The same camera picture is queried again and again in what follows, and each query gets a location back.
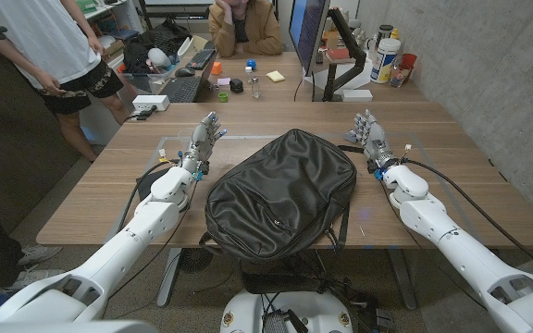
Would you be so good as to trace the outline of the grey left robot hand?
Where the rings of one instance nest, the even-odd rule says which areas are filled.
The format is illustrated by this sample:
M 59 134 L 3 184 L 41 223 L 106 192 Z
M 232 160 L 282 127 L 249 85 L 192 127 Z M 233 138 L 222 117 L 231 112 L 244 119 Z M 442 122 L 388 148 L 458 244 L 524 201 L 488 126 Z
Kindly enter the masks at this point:
M 215 111 L 210 112 L 201 120 L 193 129 L 187 142 L 186 149 L 180 159 L 180 167 L 194 176 L 198 173 L 203 175 L 209 173 L 209 158 L 213 152 L 213 147 L 216 141 L 228 132 L 226 129 L 220 130 L 220 126 Z

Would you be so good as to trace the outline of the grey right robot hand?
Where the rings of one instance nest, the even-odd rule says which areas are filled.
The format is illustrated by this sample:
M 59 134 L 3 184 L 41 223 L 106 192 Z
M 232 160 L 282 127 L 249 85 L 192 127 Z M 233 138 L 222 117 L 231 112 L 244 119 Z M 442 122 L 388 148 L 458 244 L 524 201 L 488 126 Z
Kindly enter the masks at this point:
M 367 170 L 380 179 L 389 168 L 398 164 L 399 159 L 393 154 L 384 129 L 368 109 L 363 115 L 356 114 L 353 120 L 355 136 L 366 156 Z

